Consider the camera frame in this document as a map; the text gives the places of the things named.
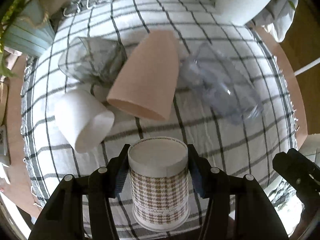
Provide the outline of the black white checkered cloth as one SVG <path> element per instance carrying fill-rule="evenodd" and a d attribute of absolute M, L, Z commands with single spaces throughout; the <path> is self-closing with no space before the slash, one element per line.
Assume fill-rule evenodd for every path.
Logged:
<path fill-rule="evenodd" d="M 106 0 L 63 20 L 22 90 L 31 239 L 287 239 L 264 189 L 297 146 L 255 31 L 213 0 Z"/>

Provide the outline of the white ceramic cup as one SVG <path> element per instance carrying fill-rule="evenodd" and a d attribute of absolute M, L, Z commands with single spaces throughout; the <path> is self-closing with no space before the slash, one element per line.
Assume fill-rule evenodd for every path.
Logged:
<path fill-rule="evenodd" d="M 68 91 L 53 105 L 58 129 L 78 153 L 97 147 L 111 131 L 114 113 L 82 89 Z"/>

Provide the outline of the smoky grey glass cup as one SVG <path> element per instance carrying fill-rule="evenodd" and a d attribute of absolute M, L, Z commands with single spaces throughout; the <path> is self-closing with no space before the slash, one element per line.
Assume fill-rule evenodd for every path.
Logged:
<path fill-rule="evenodd" d="M 125 48 L 101 37 L 76 37 L 62 53 L 58 67 L 81 83 L 110 88 L 127 61 Z"/>

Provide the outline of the houndstooth paper cup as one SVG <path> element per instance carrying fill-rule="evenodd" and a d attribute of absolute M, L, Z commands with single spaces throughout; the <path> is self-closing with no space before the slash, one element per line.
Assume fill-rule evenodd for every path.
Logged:
<path fill-rule="evenodd" d="M 170 137 L 142 139 L 128 150 L 132 212 L 144 228 L 171 231 L 189 217 L 188 149 Z"/>

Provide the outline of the blue ribbed flower pot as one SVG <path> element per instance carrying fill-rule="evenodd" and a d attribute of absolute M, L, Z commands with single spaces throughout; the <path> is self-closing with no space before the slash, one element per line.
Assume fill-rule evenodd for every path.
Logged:
<path fill-rule="evenodd" d="M 54 42 L 55 33 L 39 0 L 31 0 L 4 32 L 6 47 L 40 57 Z"/>

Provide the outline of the pink plastic cup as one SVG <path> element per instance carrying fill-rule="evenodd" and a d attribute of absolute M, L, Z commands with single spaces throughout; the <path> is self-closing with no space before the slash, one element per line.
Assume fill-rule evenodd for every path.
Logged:
<path fill-rule="evenodd" d="M 172 31 L 154 30 L 130 54 L 107 102 L 135 117 L 167 121 L 178 72 L 178 40 Z"/>

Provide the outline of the white plant pot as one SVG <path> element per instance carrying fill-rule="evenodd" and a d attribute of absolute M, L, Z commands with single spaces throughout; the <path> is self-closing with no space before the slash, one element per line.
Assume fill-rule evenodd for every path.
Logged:
<path fill-rule="evenodd" d="M 215 0 L 215 9 L 227 22 L 245 25 L 252 20 L 271 0 Z"/>

